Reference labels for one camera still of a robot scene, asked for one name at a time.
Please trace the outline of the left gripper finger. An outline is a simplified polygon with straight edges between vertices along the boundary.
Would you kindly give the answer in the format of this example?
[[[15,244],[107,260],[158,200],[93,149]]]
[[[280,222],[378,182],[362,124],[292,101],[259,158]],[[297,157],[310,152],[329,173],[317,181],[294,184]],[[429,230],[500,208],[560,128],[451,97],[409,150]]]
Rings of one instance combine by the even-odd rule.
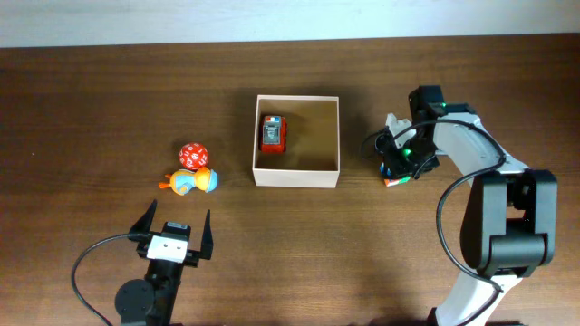
[[[201,244],[199,249],[199,258],[203,260],[210,260],[213,254],[214,241],[210,222],[211,213],[210,210],[208,210],[204,222],[204,229],[201,236]]]
[[[133,224],[129,231],[129,239],[133,242],[139,240],[150,232],[150,227],[155,216],[158,201],[154,199],[146,212]]]

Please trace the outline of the multicolour puzzle cube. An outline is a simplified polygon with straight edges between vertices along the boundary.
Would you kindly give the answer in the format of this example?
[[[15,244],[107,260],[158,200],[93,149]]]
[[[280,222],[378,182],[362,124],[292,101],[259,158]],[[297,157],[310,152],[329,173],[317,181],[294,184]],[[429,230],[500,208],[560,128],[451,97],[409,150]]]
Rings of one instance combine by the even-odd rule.
[[[411,179],[411,176],[394,178],[392,173],[391,173],[391,170],[389,168],[385,167],[384,164],[381,164],[380,171],[382,173],[383,181],[384,181],[384,184],[386,187],[393,187],[393,186],[397,186],[397,185],[402,185],[404,183],[407,183]]]

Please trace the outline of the orange blue toy duck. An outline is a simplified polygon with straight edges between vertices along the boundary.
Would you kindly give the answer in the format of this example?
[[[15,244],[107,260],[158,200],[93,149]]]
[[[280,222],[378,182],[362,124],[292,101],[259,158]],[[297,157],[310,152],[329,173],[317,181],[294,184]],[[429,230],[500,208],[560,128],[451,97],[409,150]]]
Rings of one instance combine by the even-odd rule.
[[[205,193],[212,192],[218,186],[218,174],[209,168],[200,168],[193,172],[187,169],[180,169],[173,174],[167,174],[167,182],[160,182],[160,189],[171,189],[179,196],[185,196],[193,189],[199,189]]]

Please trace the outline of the red numbered polyhedral die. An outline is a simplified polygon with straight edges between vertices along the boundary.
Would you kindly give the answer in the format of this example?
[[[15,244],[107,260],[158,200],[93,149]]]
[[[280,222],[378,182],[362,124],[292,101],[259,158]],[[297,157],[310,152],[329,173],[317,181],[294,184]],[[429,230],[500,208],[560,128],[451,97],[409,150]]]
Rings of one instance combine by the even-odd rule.
[[[179,162],[189,170],[204,168],[209,162],[209,153],[204,145],[198,142],[190,142],[181,147]]]

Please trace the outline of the white cardboard box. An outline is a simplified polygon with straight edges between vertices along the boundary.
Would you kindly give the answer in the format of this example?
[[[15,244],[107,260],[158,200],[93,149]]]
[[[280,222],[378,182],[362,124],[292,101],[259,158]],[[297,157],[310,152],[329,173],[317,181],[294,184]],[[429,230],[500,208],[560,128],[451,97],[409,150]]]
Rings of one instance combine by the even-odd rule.
[[[285,152],[261,150],[263,122],[281,116]],[[259,95],[252,172],[259,187],[335,188],[341,170],[340,102],[335,96]]]

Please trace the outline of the red toy fire truck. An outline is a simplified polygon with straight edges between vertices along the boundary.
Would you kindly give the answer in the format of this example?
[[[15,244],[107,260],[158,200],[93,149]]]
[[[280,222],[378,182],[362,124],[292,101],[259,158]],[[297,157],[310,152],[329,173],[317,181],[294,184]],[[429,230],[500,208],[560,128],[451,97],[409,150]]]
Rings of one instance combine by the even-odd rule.
[[[261,127],[260,150],[265,153],[284,153],[286,150],[287,123],[279,115],[265,116]]]

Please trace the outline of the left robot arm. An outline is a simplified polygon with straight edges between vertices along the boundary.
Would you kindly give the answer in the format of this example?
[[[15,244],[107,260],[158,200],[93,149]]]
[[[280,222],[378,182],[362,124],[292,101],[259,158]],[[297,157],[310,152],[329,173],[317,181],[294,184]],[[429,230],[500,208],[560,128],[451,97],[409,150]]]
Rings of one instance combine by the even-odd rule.
[[[117,291],[114,305],[122,326],[170,325],[183,269],[196,268],[212,257],[210,214],[205,217],[200,248],[193,250],[189,225],[167,222],[159,232],[150,230],[156,208],[152,202],[129,231],[138,256],[149,265],[143,278],[130,280]]]

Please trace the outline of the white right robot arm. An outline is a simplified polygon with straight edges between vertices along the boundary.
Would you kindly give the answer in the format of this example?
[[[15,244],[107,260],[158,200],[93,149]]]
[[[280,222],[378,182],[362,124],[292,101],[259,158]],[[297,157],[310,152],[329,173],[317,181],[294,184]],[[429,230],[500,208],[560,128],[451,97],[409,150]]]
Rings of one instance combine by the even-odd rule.
[[[441,155],[461,174],[443,192],[435,212],[440,244],[459,276],[447,299],[431,309],[427,323],[485,325],[511,289],[554,258],[556,177],[513,158],[469,104],[445,101],[440,87],[420,86],[408,102],[411,118],[389,114],[374,138],[385,185],[419,178],[439,166]],[[463,184],[470,193],[457,258],[445,239],[442,213]]]

